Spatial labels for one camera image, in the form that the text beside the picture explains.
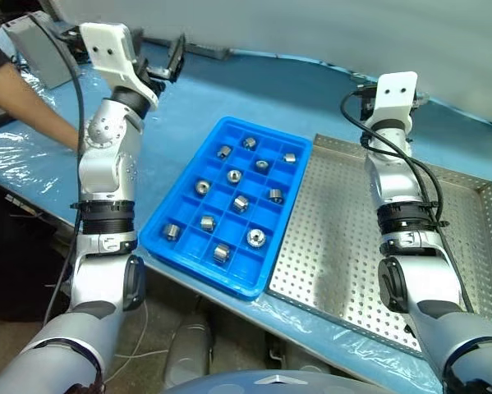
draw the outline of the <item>person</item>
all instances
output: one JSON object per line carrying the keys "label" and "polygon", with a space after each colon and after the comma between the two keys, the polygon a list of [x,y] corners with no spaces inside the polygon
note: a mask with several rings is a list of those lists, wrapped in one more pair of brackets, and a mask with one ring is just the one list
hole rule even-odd
{"label": "person", "polygon": [[77,151],[78,133],[57,115],[27,84],[0,50],[0,107],[68,148]]}
{"label": "person", "polygon": [[[77,151],[76,129],[35,93],[1,50],[0,107]],[[50,247],[53,232],[46,223],[26,218],[0,192],[0,320],[28,322],[43,318],[53,292],[50,285],[56,282],[63,265],[62,256]],[[55,313],[67,306],[68,299],[59,293]]]}

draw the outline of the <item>stainless steel tray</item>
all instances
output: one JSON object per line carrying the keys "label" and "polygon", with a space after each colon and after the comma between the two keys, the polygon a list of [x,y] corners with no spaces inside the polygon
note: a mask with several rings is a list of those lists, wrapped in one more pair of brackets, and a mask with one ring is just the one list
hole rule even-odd
{"label": "stainless steel tray", "polygon": [[[269,292],[418,354],[417,341],[403,330],[402,316],[380,302],[380,233],[365,155],[359,145],[315,137]],[[445,234],[471,302],[477,313],[492,320],[492,181],[430,168],[441,181],[443,219],[451,223]]]}

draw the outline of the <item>blue tablecloth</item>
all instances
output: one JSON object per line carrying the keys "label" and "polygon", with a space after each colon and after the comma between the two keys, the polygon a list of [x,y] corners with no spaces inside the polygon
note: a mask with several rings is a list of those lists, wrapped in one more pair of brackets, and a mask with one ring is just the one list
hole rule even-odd
{"label": "blue tablecloth", "polygon": [[[163,48],[145,44],[153,65]],[[71,84],[53,91],[31,83],[48,103],[76,124]],[[110,92],[90,66],[80,82],[85,115],[91,117]],[[168,86],[157,112],[145,119],[136,190],[136,227],[142,228],[216,122],[225,116],[304,136],[316,133],[357,142],[361,132],[338,110],[355,84],[327,67],[266,57],[235,56],[220,62],[186,56],[179,81]],[[357,104],[351,110],[357,113]],[[428,163],[492,180],[492,126],[428,103],[415,113],[415,156]],[[0,128],[0,185],[60,218],[73,222],[76,158],[61,145],[15,121]],[[294,341],[323,360],[396,392],[436,393],[441,386],[424,360],[309,314],[271,295],[237,300],[152,258],[148,266],[221,304],[262,328]]]}

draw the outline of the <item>metal nut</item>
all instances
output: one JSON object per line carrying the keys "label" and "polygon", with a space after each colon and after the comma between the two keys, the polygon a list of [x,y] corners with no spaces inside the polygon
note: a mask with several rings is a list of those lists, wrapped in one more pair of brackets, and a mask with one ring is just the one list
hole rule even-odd
{"label": "metal nut", "polygon": [[212,216],[202,216],[200,226],[204,231],[213,232],[216,222]]}
{"label": "metal nut", "polygon": [[176,241],[180,236],[181,228],[176,224],[168,223],[163,228],[163,235],[167,238],[167,241]]}
{"label": "metal nut", "polygon": [[242,146],[247,150],[255,150],[256,140],[253,137],[247,137],[242,141]]}
{"label": "metal nut", "polygon": [[200,179],[196,182],[195,190],[196,193],[198,193],[199,195],[207,195],[210,187],[211,184],[209,183],[209,181],[206,181],[205,179]]}
{"label": "metal nut", "polygon": [[220,147],[220,150],[216,153],[216,157],[224,160],[227,156],[229,156],[231,151],[232,151],[231,147],[229,147],[227,145],[222,145]]}
{"label": "metal nut", "polygon": [[233,183],[233,185],[237,184],[242,178],[242,173],[238,170],[231,170],[228,172],[228,181],[229,183]]}
{"label": "metal nut", "polygon": [[255,168],[257,172],[260,172],[261,174],[265,174],[269,170],[269,163],[266,162],[265,160],[257,160],[255,163]]}
{"label": "metal nut", "polygon": [[229,255],[231,254],[231,250],[229,246],[224,244],[216,245],[213,252],[213,258],[219,263],[225,263],[229,259]]}
{"label": "metal nut", "polygon": [[284,202],[284,195],[280,189],[269,190],[269,200],[281,204]]}
{"label": "metal nut", "polygon": [[249,205],[249,200],[243,195],[237,196],[235,200],[232,202],[232,206],[239,213],[246,211],[248,205]]}
{"label": "metal nut", "polygon": [[286,163],[296,163],[297,162],[297,157],[295,156],[294,153],[286,153],[284,154],[284,162]]}
{"label": "metal nut", "polygon": [[247,233],[247,243],[253,248],[260,248],[265,244],[265,234],[259,228],[249,230]]}

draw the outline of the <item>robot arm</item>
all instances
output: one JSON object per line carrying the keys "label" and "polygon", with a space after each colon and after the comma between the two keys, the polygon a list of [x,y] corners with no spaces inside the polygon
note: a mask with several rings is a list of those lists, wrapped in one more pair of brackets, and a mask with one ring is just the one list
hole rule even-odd
{"label": "robot arm", "polygon": [[[413,72],[381,76],[370,106],[361,112],[367,128],[407,156],[416,79]],[[365,138],[385,256],[379,264],[381,300],[405,314],[445,392],[492,393],[492,322],[461,310],[460,283],[430,215],[433,205],[423,200],[412,170],[402,158],[386,154],[394,150],[383,141]]]}
{"label": "robot arm", "polygon": [[143,119],[156,109],[163,83],[153,84],[124,25],[87,23],[80,29],[112,95],[103,99],[81,141],[76,207],[83,228],[76,242],[71,304],[2,372],[0,394],[65,393],[91,385],[101,392],[125,312],[145,297],[144,262],[131,253],[137,245],[136,159]]}

